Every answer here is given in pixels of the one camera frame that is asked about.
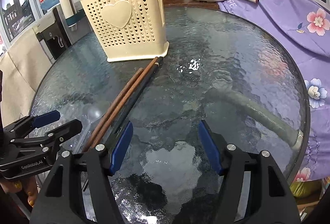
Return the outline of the left hand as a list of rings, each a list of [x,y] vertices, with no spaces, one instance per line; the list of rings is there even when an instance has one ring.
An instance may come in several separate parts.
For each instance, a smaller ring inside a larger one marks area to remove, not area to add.
[[[38,188],[35,176],[12,182],[1,178],[1,187],[5,193],[18,193],[23,190],[27,194],[28,204],[34,207],[38,197]]]

